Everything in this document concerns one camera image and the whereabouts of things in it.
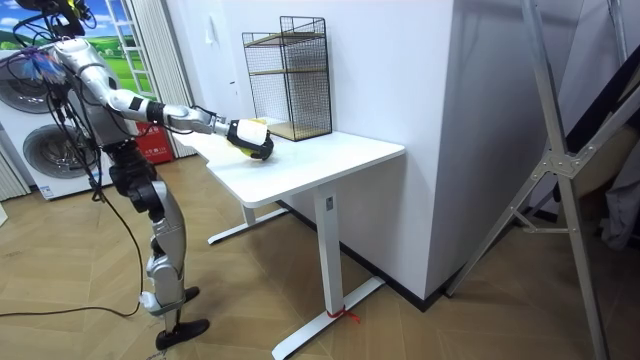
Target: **wire shelf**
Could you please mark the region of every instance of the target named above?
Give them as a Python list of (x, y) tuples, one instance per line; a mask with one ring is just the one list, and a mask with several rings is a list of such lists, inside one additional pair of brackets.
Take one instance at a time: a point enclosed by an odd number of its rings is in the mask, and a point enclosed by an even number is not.
[(293, 141), (329, 134), (324, 19), (282, 16), (280, 30), (242, 34), (256, 117), (274, 135)]

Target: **washing machine door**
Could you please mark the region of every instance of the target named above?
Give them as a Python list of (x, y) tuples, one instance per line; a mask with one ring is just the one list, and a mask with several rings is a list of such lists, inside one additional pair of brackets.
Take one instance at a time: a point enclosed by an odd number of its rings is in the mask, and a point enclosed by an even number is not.
[(26, 61), (24, 59), (10, 60), (7, 66), (0, 68), (0, 101), (26, 113), (48, 113), (47, 89), (24, 76), (22, 68)]
[[(81, 155), (93, 169), (98, 159), (87, 147), (86, 138), (75, 128), (65, 127), (79, 145)], [(29, 165), (52, 178), (73, 179), (87, 175), (66, 134), (58, 125), (45, 125), (31, 132), (24, 141), (22, 151)]]

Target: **washing machine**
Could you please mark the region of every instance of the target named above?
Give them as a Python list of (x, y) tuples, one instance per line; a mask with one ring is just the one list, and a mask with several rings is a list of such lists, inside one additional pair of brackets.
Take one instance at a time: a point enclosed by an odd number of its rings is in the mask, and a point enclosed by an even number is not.
[[(12, 53), (0, 51), (0, 58)], [(22, 77), (22, 61), (0, 69), (0, 122), (36, 186), (45, 199), (89, 190), (91, 187), (87, 174), (74, 155), (66, 135), (49, 113), (45, 100), (46, 89), (29, 79), (16, 80), (14, 74)], [(65, 126), (82, 144), (82, 132)], [(103, 154), (96, 159), (90, 151), (84, 154), (93, 176), (96, 179), (99, 176), (97, 164), (100, 161), (102, 183), (111, 184), (108, 156)]]

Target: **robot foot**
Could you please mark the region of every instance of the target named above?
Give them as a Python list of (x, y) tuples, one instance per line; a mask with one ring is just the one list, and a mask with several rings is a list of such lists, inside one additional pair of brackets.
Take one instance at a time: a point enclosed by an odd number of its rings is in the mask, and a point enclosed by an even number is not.
[(188, 303), (189, 301), (191, 301), (191, 299), (193, 299), (194, 297), (198, 296), (198, 294), (200, 294), (200, 288), (197, 287), (197, 286), (192, 286), (192, 287), (186, 289), (184, 291), (184, 297), (185, 297), (184, 302)]
[(158, 334), (158, 337), (156, 337), (156, 348), (158, 350), (168, 349), (173, 345), (191, 340), (194, 337), (201, 335), (207, 331), (208, 328), (209, 320), (207, 319), (180, 323), (173, 333), (167, 334), (163, 331)]

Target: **wooden shelf panel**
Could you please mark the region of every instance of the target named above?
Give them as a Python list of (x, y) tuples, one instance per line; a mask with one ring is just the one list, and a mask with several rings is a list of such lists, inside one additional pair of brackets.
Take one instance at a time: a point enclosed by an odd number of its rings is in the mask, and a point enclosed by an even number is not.
[(301, 41), (323, 38), (324, 33), (314, 32), (296, 32), (296, 33), (278, 33), (269, 36), (265, 36), (262, 39), (254, 40), (252, 42), (244, 44), (244, 47), (253, 46), (283, 46), (292, 45)]
[(308, 68), (308, 69), (278, 69), (267, 71), (254, 71), (249, 75), (273, 75), (273, 74), (289, 74), (289, 73), (305, 73), (305, 72), (326, 72), (327, 68)]
[[(293, 123), (290, 121), (279, 123), (279, 124), (271, 124), (268, 125), (269, 131), (273, 135), (277, 135), (283, 137), (287, 140), (294, 141), (294, 133), (293, 133)], [(297, 124), (296, 125), (296, 133), (298, 133), (298, 138), (304, 137), (309, 138), (318, 135), (324, 135), (329, 133), (327, 129), (319, 129), (308, 125)]]

